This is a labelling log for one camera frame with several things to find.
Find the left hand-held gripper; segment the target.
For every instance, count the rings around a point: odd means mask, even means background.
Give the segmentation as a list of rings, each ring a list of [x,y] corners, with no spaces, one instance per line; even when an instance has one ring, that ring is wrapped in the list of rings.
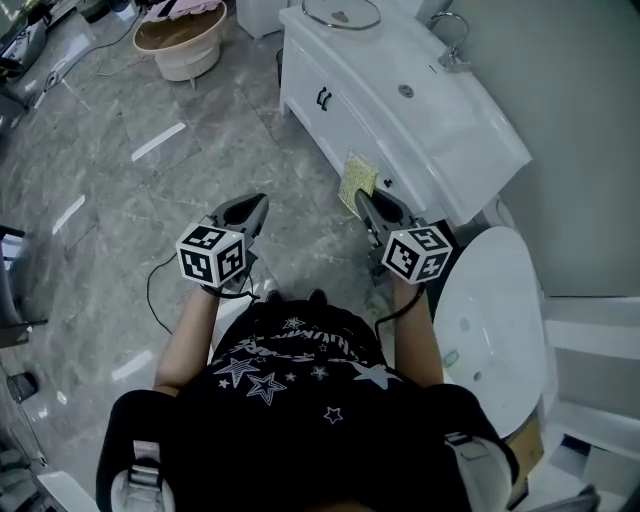
[[[182,276],[222,299],[255,298],[244,286],[257,256],[251,251],[269,211],[264,193],[249,193],[217,207],[206,222],[191,223],[176,242]]]

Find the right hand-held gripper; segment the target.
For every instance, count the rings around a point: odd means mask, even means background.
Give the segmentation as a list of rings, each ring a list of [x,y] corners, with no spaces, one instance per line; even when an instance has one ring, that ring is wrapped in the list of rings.
[[[371,195],[356,192],[354,200],[370,231],[369,273],[375,286],[386,280],[387,273],[408,284],[441,276],[453,247],[436,226],[403,227],[414,226],[415,217],[403,201],[381,189]]]

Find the yellow sponge cloth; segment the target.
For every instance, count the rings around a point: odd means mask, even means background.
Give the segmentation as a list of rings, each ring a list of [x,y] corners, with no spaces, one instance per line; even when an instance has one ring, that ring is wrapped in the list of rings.
[[[357,218],[360,218],[360,214],[356,205],[356,193],[362,191],[370,197],[376,188],[378,174],[377,168],[360,153],[348,151],[338,197]]]

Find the glass vessel sink bowl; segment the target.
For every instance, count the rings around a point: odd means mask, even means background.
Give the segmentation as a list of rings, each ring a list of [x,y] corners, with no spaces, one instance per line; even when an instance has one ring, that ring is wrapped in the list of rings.
[[[302,0],[303,13],[319,24],[340,30],[364,31],[381,22],[370,0]]]

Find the person's left forearm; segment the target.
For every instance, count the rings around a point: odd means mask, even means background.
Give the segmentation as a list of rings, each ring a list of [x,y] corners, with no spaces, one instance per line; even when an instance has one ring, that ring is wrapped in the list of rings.
[[[156,369],[153,390],[179,392],[208,361],[220,299],[198,288],[189,296]]]

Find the person's right forearm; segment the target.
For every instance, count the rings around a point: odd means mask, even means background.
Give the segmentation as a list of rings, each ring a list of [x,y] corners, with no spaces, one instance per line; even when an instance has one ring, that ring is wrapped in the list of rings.
[[[444,383],[444,372],[425,293],[394,321],[395,369],[426,388]]]

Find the white washbasin cabinet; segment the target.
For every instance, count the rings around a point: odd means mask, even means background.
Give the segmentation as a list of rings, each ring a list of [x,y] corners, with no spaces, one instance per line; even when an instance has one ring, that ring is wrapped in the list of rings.
[[[464,225],[530,153],[470,71],[447,73],[438,63],[450,45],[426,25],[431,5],[370,1],[381,22],[364,31],[319,24],[302,0],[280,11],[280,110],[297,117],[337,173],[354,150],[379,171],[379,188],[415,213]],[[327,111],[316,104],[323,87],[332,93]]]

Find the white toilet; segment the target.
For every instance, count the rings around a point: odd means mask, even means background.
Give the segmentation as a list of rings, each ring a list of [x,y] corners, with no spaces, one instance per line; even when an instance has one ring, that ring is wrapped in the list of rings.
[[[537,277],[516,231],[487,229],[462,251],[434,327],[446,381],[476,396],[501,437],[518,430],[541,396],[546,355]]]

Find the chrome faucet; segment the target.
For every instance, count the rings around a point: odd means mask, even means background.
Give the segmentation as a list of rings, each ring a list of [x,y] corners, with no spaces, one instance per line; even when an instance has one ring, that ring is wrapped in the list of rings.
[[[461,46],[464,44],[470,33],[470,27],[468,22],[460,15],[441,11],[431,17],[432,21],[440,21],[442,19],[456,20],[462,26],[463,32],[460,38],[450,45],[444,53],[438,58],[438,63],[443,67],[447,73],[462,73],[471,69],[471,63],[462,61],[458,58],[458,53]]]

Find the round beige side table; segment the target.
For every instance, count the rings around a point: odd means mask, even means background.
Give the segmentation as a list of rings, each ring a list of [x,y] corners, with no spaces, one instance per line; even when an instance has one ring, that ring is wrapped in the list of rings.
[[[144,17],[155,4],[144,9]],[[226,17],[227,6],[222,0],[215,10],[202,14],[155,23],[142,19],[133,35],[133,45],[155,60],[166,80],[193,82],[217,63]]]

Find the black star-print shirt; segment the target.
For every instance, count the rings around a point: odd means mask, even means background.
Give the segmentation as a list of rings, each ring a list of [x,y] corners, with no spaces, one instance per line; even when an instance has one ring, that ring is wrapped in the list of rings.
[[[419,386],[387,365],[363,320],[306,301],[247,310],[177,396],[116,401],[96,476],[101,512],[113,512],[112,483],[136,442],[158,445],[176,512],[502,509],[519,472],[470,391]]]

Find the pink cloth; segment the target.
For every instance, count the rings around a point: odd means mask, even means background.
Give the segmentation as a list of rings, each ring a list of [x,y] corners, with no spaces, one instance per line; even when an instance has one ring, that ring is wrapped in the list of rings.
[[[143,21],[155,23],[175,20],[186,15],[202,14],[215,10],[221,3],[222,0],[164,0],[149,8]]]

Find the black metal stand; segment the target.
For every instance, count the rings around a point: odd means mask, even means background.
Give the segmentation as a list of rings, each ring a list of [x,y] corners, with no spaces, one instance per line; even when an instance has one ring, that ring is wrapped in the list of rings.
[[[48,323],[46,318],[24,317],[21,299],[11,282],[11,269],[21,255],[25,237],[25,231],[0,224],[0,349],[26,344],[35,327]]]

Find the wooden toilet base board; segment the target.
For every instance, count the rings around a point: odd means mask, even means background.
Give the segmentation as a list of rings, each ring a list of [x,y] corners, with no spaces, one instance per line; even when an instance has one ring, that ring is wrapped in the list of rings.
[[[519,464],[519,476],[513,486],[508,510],[513,510],[528,495],[528,477],[542,460],[544,448],[539,420],[531,415],[527,421],[506,439]]]

